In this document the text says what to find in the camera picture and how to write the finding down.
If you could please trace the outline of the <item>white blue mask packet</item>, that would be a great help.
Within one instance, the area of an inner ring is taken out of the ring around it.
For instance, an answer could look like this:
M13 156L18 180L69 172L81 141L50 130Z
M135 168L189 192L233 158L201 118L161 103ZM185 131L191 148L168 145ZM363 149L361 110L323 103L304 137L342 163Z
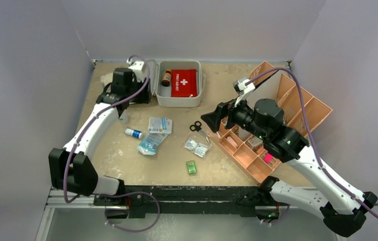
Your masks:
M150 117L148 131L153 134L171 134L172 119L165 117Z

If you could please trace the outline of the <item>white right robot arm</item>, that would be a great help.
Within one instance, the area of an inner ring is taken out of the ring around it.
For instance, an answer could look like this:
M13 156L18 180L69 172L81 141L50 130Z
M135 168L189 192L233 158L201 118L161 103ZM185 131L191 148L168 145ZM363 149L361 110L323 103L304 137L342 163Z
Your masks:
M313 141L307 140L284 122L284 111L268 98L260 99L254 108L245 100L224 105L226 128L235 125L263 141L263 147L274 158L289 165L307 178L317 192L288 185L268 176L258 191L264 204L284 202L317 217L334 233L350 237L366 221L366 214L377 202L372 192L362 192L345 181L315 153Z

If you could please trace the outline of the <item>brown bottle orange cap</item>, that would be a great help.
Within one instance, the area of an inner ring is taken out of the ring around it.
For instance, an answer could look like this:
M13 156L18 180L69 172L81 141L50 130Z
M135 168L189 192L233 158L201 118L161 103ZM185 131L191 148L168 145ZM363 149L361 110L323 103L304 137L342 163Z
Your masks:
M169 87L170 82L172 78L172 70L171 69L166 69L161 80L161 85L164 87Z

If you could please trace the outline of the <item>blue clear wipes packet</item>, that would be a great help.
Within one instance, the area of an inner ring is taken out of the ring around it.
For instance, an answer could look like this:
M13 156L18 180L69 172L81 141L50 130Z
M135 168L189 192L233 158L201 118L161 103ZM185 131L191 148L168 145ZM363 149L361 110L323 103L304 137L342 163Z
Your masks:
M157 153L158 146L167 138L168 134L149 133L147 137L136 147L136 150L148 156L154 156Z

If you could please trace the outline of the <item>clear white cap bottle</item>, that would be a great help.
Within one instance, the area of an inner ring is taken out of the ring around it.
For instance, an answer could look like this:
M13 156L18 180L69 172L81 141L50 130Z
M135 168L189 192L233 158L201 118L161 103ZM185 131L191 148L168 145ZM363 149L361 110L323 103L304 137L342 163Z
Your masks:
M125 111L123 112L120 117L119 117L119 121L122 123L122 124L127 124L129 122L129 114Z

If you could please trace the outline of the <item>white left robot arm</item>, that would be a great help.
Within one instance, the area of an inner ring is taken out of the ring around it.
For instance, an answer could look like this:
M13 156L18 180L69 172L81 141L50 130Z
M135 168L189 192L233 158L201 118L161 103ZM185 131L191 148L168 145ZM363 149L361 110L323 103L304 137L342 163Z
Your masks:
M104 84L96 98L93 110L75 136L62 148L53 148L49 155L52 186L63 190L65 201L68 192L90 196L100 194L112 205L125 201L124 181L101 176L91 163L91 157L108 129L124 114L131 103L141 97L146 101L150 89L151 68L145 64L118 67L112 72L111 81Z

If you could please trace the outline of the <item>grey medicine case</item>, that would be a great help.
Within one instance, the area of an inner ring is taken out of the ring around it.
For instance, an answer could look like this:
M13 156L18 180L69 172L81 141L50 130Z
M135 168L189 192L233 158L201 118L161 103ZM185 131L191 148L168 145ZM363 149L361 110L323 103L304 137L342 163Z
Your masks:
M162 107L197 107L201 103L205 78L197 60L148 60L153 73L150 90Z

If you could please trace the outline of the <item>red fabric pouch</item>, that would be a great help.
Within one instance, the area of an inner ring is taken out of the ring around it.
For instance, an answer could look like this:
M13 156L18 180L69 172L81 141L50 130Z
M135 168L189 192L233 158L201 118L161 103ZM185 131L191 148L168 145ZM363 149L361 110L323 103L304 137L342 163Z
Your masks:
M196 97L197 91L196 69L173 69L171 78L171 97Z

